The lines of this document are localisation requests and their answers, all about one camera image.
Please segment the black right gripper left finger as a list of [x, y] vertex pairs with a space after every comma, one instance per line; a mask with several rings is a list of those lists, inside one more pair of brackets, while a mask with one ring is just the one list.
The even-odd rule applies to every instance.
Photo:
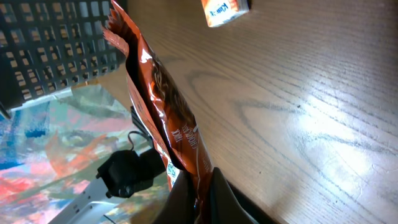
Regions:
[[193, 224], [196, 193], [190, 174], [180, 171], [167, 201], [153, 224]]

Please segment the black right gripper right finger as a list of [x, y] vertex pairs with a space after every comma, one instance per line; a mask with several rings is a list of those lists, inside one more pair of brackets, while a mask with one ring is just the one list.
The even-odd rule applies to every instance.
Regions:
[[211, 179], [210, 212], [211, 224], [277, 223], [240, 191], [231, 188], [218, 167], [213, 169]]

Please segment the orange Top chocolate bar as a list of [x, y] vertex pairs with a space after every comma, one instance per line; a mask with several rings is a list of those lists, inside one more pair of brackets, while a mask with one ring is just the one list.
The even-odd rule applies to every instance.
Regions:
[[172, 76], [128, 13], [112, 1], [103, 37], [126, 56], [133, 108], [152, 136], [166, 167], [190, 174], [196, 193], [196, 223], [210, 223], [209, 187], [213, 164], [195, 116]]

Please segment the small orange box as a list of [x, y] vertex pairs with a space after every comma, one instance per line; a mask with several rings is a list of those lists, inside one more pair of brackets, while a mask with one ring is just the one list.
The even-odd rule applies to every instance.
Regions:
[[219, 27], [249, 12], [248, 0], [201, 0], [208, 27]]

